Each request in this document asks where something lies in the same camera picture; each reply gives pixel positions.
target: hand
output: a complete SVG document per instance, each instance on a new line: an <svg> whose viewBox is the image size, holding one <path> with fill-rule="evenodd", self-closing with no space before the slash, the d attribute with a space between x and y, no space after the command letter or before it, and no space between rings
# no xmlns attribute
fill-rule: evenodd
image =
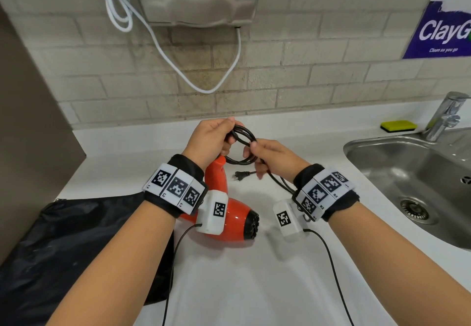
<svg viewBox="0 0 471 326"><path fill-rule="evenodd" d="M258 157L255 170L259 179L270 170L292 183L296 175L310 165L276 140L257 139L250 144L250 148L244 148L244 158L249 157L250 152Z"/></svg>
<svg viewBox="0 0 471 326"><path fill-rule="evenodd" d="M229 154L229 149L236 139L233 136L226 139L226 135L236 124L244 126L233 116L227 119L200 121L182 154L196 163L203 171L206 170L219 154L222 156Z"/></svg>

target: brick wall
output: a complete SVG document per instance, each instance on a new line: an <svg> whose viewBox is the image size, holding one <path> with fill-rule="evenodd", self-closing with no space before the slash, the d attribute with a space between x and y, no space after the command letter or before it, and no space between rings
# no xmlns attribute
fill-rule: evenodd
<svg viewBox="0 0 471 326"><path fill-rule="evenodd" d="M116 30L103 0L0 0L74 129L236 113L436 99L471 92L471 59L400 58L429 0L260 0L237 69L195 93L138 23ZM156 28L202 88L232 63L234 29Z"/></svg>

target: forearm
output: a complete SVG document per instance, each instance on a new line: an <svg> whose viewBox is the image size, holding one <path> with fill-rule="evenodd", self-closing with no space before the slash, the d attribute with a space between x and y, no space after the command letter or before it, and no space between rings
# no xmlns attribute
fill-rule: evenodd
<svg viewBox="0 0 471 326"><path fill-rule="evenodd" d="M131 326L174 226L174 217L144 201L69 290L48 326Z"/></svg>
<svg viewBox="0 0 471 326"><path fill-rule="evenodd" d="M471 294L365 206L329 225L398 325L471 325Z"/></svg>

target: faucet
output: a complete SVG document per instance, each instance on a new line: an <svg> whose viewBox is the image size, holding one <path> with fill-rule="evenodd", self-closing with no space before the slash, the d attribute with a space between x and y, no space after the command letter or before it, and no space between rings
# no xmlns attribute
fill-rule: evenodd
<svg viewBox="0 0 471 326"><path fill-rule="evenodd" d="M471 97L466 93L448 92L423 131L422 138L425 141L436 142L445 128L455 127L461 120L457 113L469 98Z"/></svg>

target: sign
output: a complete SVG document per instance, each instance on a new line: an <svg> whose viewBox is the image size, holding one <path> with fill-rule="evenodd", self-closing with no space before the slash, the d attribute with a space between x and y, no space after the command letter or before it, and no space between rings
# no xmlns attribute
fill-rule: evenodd
<svg viewBox="0 0 471 326"><path fill-rule="evenodd" d="M430 0L405 59L471 56L471 0Z"/></svg>

